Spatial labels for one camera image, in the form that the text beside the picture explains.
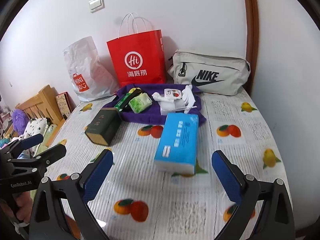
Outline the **person's left hand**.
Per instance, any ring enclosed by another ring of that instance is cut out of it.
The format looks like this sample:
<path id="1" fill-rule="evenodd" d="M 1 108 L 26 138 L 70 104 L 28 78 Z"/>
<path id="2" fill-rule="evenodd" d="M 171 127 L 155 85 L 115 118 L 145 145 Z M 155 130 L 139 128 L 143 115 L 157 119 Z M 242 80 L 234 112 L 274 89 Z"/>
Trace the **person's left hand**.
<path id="1" fill-rule="evenodd" d="M 15 213 L 17 219 L 29 223 L 33 208 L 33 200 L 30 192 L 21 193 L 15 198 L 15 201 L 18 206 L 18 211 Z"/>

